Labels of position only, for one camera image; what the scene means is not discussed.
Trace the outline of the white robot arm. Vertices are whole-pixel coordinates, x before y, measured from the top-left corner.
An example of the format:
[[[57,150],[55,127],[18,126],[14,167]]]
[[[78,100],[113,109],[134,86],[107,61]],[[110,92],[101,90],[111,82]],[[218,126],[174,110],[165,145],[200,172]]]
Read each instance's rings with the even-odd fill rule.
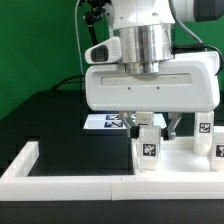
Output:
[[[119,111],[133,138],[143,123],[133,124],[132,112],[169,113],[163,136],[173,139],[182,114],[209,113],[218,106],[222,54],[199,37],[176,45],[173,27],[194,36],[184,24],[219,19],[224,0],[95,0],[92,6],[96,15],[105,15],[112,33],[85,52],[91,109]]]

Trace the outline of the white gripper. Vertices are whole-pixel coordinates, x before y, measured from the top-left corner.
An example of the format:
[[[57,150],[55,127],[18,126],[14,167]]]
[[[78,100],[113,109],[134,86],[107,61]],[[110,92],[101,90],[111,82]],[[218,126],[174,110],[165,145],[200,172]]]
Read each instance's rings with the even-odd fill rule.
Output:
[[[182,114],[210,112],[220,102],[215,51],[178,54],[160,64],[157,74],[128,75],[121,64],[97,65],[87,70],[86,99],[96,111],[169,112],[162,130],[164,141],[174,140]],[[139,137],[130,112],[120,112],[129,138]]]

